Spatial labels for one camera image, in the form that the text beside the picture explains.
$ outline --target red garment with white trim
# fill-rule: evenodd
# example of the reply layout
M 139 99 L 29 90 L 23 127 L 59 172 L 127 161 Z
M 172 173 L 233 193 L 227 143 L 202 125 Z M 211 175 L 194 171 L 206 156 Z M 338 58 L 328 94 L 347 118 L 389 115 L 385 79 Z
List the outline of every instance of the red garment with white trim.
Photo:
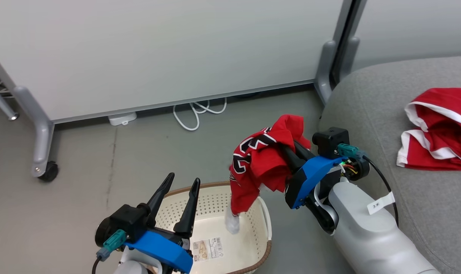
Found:
M 461 170 L 461 88 L 432 88 L 405 107 L 420 127 L 401 134 L 396 165 L 421 170 Z
M 272 191 L 285 191 L 285 179 L 291 172 L 281 157 L 277 143 L 295 151 L 293 140 L 310 149 L 302 136 L 303 117 L 281 116 L 273 127 L 264 128 L 237 146 L 230 170 L 230 208 L 234 215 L 249 210 L 259 195 L 261 184 Z

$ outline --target blue bracket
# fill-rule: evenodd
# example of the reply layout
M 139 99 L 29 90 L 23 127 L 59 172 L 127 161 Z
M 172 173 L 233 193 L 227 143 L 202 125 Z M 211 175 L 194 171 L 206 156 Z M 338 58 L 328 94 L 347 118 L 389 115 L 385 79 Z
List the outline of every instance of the blue bracket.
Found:
M 342 158 L 329 159 L 322 156 L 315 156 L 308 160 L 301 168 L 305 172 L 307 180 L 303 182 L 293 208 L 302 206 L 310 191 L 327 175 L 331 168 L 342 163 L 342 160 Z
M 145 232 L 134 244 L 126 242 L 126 246 L 135 248 L 184 273 L 190 273 L 194 263 L 193 258 L 181 246 L 151 231 Z

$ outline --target whiteboard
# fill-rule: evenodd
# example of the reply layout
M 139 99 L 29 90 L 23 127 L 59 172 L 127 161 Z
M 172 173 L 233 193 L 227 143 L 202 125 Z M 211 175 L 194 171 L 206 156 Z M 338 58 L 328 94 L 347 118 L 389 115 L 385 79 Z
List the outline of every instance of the whiteboard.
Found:
M 368 0 L 354 36 L 360 42 L 352 70 L 460 56 L 461 0 Z
M 341 0 L 0 0 L 0 64 L 51 120 L 315 78 Z

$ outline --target gray fabric ottoman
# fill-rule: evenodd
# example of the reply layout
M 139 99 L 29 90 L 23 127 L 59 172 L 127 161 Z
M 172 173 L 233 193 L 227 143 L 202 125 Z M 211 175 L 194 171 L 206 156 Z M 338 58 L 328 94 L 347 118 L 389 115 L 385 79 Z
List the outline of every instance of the gray fabric ottoman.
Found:
M 319 130 L 331 126 L 349 130 L 351 144 L 364 149 L 388 179 L 400 229 L 441 273 L 461 273 L 461 171 L 396 166 L 400 135 L 413 128 L 404 107 L 433 87 L 461 87 L 461 57 L 401 61 L 355 71 L 333 91 Z M 387 194 L 372 169 L 357 184 L 373 198 Z

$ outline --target brown basket rim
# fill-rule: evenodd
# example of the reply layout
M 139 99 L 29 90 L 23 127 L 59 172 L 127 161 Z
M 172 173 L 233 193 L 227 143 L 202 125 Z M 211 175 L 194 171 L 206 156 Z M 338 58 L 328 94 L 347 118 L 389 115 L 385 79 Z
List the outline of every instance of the brown basket rim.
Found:
M 208 188 L 208 187 L 216 187 L 216 186 L 228 186 L 228 185 L 231 185 L 231 182 L 229 182 L 229 181 L 213 182 L 213 183 L 201 184 L 200 188 Z M 172 190 L 172 191 L 168 192 L 168 194 L 166 194 L 165 197 L 180 194 L 180 193 L 183 193 L 183 192 L 187 192 L 187 191 L 190 191 L 190 189 L 191 189 L 191 187 L 184 187 L 184 188 L 180 188 L 180 189 L 175 189 L 175 190 Z M 264 264 L 264 262 L 266 261 L 266 259 L 269 256 L 270 252 L 271 252 L 271 240 L 268 240 L 267 243 L 266 243 L 266 250 L 264 252 L 264 255 L 262 256 L 262 258 L 257 263 L 251 265 L 250 267 L 246 267 L 246 268 L 243 268 L 243 269 L 240 269 L 240 270 L 229 272 L 227 274 L 244 274 L 244 273 L 247 273 L 249 271 L 256 270 L 258 267 L 260 267 L 262 264 Z

